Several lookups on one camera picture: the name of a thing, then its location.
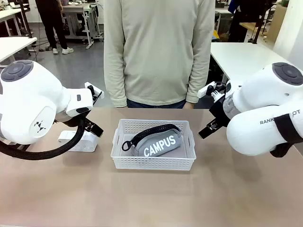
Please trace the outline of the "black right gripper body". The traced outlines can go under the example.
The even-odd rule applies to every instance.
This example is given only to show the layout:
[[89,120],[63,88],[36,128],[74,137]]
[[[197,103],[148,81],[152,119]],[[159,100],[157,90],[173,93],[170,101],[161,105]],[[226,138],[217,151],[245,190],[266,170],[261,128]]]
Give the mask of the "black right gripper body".
[[230,118],[226,115],[223,109],[224,101],[225,97],[222,96],[209,109],[209,112],[214,116],[212,123],[215,123],[218,126],[227,126],[230,122]]

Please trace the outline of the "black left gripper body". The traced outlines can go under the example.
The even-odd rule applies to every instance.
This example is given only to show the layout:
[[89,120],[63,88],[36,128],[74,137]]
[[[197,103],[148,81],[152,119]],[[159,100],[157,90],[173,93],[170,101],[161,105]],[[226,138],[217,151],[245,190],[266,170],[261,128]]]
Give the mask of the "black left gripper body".
[[61,122],[70,128],[79,127],[79,126],[82,128],[92,127],[93,125],[95,125],[95,123],[87,118],[87,115],[89,113],[90,110],[80,113],[79,115],[76,115],[74,117],[70,117],[67,115],[66,112],[61,111],[56,114],[54,122],[55,123]]

